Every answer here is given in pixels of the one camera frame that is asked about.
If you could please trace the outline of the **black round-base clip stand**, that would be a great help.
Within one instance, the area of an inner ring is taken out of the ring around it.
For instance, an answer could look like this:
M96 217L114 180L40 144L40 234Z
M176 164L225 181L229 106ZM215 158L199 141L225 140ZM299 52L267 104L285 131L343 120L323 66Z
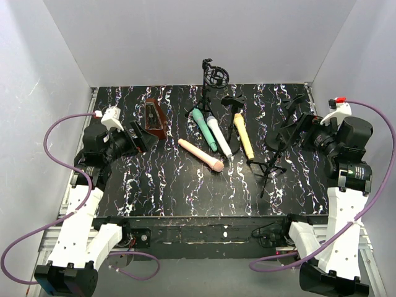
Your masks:
M227 137L226 137L226 143L229 145L232 155L237 154L239 151L239 140L238 140L238 134L236 133L236 137L233 137L233 133L235 130L235 125L233 123L235 114L239 113L240 109L242 109L245 105L245 99L242 95L237 95L237 96L225 96L221 99L221 104L224 107L230 106L231 107L231 119L230 119L230 124L228 125L227 129Z

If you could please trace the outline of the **white microphone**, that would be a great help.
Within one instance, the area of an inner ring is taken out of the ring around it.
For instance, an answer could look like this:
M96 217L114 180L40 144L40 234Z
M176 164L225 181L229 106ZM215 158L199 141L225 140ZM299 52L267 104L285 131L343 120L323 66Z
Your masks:
M222 134L221 129L219 128L218 121L214 116L209 116L206 120L208 127L212 130L218 144L220 145L224 155L227 158L232 157L232 152L228 142L226 141L225 137Z

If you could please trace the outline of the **pink microphone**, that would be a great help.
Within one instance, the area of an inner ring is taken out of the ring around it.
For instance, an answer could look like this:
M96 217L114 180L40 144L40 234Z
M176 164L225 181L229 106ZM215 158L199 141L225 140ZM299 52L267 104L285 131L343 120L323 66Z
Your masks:
M211 170L216 171L216 172L221 172L224 169L224 164L222 161L208 155L201 149L197 148L196 146L192 145L190 142L184 140L184 139L179 139L178 144L182 146L182 148L186 149L188 152L193 154L195 157L206 163Z

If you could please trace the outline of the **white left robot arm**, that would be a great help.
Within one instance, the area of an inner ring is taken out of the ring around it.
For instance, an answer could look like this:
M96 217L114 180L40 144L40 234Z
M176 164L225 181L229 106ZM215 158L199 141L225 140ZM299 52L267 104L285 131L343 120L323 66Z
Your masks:
M131 121L131 128L120 123L95 123L84 129L82 149L74 159L69 205L58 239L45 265L38 265L34 277L52 296L91 296L98 281L98 270L114 247L130 249L137 239L130 224L121 217L108 217L96 226L92 222L103 197L112 164L122 157L148 152L158 137Z

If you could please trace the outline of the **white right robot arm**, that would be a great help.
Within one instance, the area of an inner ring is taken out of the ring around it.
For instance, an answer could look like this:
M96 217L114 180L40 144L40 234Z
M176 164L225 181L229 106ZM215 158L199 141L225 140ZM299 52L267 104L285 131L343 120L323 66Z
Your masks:
M372 125L354 116L338 120L303 115L280 130L280 148L302 142L305 149L323 154L328 178L329 212L325 243L314 234L313 223L289 214L281 234L296 246L300 259L299 285L322 296L368 296L369 285L361 282L358 263L360 219L371 192L372 169L362 160L373 134Z

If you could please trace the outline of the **black tripod clip stand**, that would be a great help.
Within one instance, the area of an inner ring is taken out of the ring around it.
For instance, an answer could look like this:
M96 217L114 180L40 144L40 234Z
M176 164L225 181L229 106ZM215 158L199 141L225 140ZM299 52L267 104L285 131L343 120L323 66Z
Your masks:
M286 111L286 118L282 122L280 128L284 128L288 125L288 122L291 118L291 116L295 113L296 111L296 106L300 103L302 103L305 100L305 95L300 93L297 94L293 99L289 99L283 102L283 107L284 110ZM276 166L277 160L282 156L283 152L286 149L286 144L284 140L281 140L280 136L280 129L275 132L275 131L270 131L267 133L265 137L265 145L266 147L274 152L274 155L269 161L266 162L260 162L260 161L254 161L254 160L249 160L247 161L248 166L251 165L258 165L261 172L263 173L262 177L264 179L264 185L263 188L260 192L260 198L263 198L264 196L264 190L265 186L267 184L267 180L270 176L271 173L280 170L281 173L286 172L286 168L282 168L279 166Z

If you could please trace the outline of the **brown wooden metronome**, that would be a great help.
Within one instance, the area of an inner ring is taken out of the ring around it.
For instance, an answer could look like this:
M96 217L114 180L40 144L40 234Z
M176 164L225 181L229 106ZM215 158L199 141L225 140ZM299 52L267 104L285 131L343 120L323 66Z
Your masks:
M145 130L160 140L167 138L167 119L154 98L148 98L144 104Z

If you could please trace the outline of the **yellow microphone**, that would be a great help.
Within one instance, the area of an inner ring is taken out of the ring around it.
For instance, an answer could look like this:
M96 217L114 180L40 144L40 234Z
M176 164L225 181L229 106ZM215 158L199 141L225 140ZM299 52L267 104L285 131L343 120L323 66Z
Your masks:
M245 154L249 161L254 159L254 151L248 136L244 118L240 113L234 115L233 124L236 126Z

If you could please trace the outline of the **mint green microphone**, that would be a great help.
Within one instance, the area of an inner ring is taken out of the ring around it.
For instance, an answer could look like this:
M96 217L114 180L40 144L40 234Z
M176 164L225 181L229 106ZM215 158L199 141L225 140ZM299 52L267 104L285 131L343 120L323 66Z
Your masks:
M218 148L217 148L217 145L216 145L216 141L213 138L213 135L212 135L207 123L205 122L204 115L202 114L202 112L199 109L194 108L192 110L192 117L193 117L194 121L197 123L199 129L201 130L201 132L202 132L206 142L208 143L210 149L213 152L217 152Z

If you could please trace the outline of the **black tripod shock-mount stand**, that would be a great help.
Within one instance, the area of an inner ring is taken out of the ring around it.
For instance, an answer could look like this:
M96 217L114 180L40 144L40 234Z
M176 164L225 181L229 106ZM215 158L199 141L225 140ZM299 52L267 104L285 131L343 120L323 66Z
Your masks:
M229 73L220 66L213 66L212 61L213 59L211 58L207 58L202 61L202 98L185 113L185 117L188 117L191 114L192 118L196 120L194 115L197 115L197 112L194 112L194 110L198 110L201 112L202 117L199 118L200 122L205 119L207 113L209 113L209 115L213 115L212 109L210 107L211 99L209 97L209 92L212 89L223 89L229 83Z

